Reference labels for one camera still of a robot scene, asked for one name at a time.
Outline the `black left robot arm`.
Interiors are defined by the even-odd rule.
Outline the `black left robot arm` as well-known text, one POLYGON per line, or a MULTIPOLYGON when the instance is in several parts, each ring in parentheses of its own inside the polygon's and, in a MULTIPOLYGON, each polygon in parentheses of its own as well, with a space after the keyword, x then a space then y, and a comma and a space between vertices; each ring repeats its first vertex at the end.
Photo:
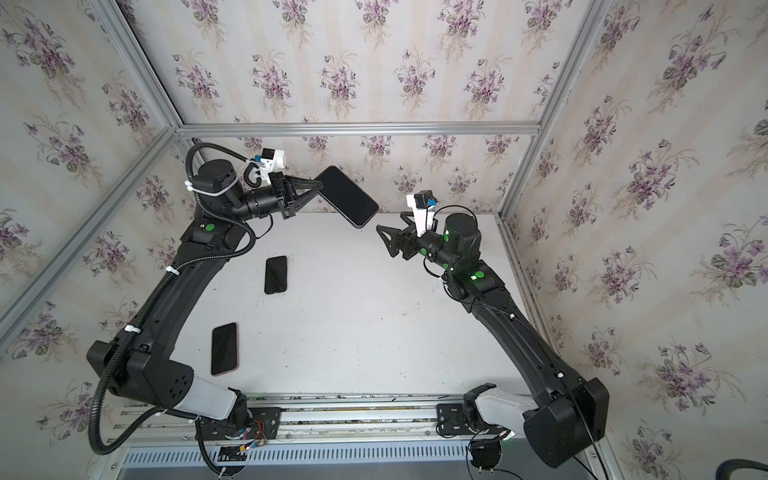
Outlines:
POLYGON ((253 423, 247 398, 239 390, 197 376, 189 365, 172 360, 179 334, 214 276, 234 258, 250 252, 259 237, 251 219, 288 219, 317 196, 322 183, 281 172, 268 184, 245 191, 231 164, 247 158, 222 145, 200 142, 185 155, 185 185, 196 207, 173 261, 144 304, 112 341, 96 341, 87 352, 99 376, 88 415, 88 441, 97 455, 122 446, 150 417, 168 414, 208 421, 217 432, 239 439, 253 423), (101 435, 106 394, 149 405, 114 441, 101 435))

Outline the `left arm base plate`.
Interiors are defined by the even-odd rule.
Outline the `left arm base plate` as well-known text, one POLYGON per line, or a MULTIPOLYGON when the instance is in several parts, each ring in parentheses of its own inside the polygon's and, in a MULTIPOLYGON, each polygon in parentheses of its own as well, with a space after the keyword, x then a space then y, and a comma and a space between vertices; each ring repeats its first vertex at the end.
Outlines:
POLYGON ((243 428, 230 428, 219 421, 202 420, 203 441, 273 440, 277 437, 283 410, 280 407, 248 408, 249 416, 243 428))

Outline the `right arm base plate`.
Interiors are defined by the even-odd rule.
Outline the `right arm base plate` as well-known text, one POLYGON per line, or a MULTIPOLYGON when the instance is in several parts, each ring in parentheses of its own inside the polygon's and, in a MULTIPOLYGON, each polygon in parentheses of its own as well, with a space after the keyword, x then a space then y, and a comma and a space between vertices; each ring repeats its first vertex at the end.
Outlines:
POLYGON ((436 406, 436 433, 443 438, 476 437, 480 439, 513 438, 517 433, 484 420, 475 407, 459 402, 439 403, 436 406))

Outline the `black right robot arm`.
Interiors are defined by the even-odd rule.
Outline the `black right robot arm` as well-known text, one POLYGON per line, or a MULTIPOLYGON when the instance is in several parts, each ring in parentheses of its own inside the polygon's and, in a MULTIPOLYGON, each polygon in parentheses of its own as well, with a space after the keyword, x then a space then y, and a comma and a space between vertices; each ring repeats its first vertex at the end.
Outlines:
POLYGON ((501 277, 482 259, 477 219, 451 213, 442 228, 430 211, 400 215, 405 227, 379 225, 376 232, 391 257, 416 255, 443 268, 451 300, 475 317, 511 359, 530 395, 484 384, 464 396, 472 430, 491 427, 523 433, 551 468, 594 446, 606 433, 610 394, 597 378, 585 379, 533 328, 501 277))

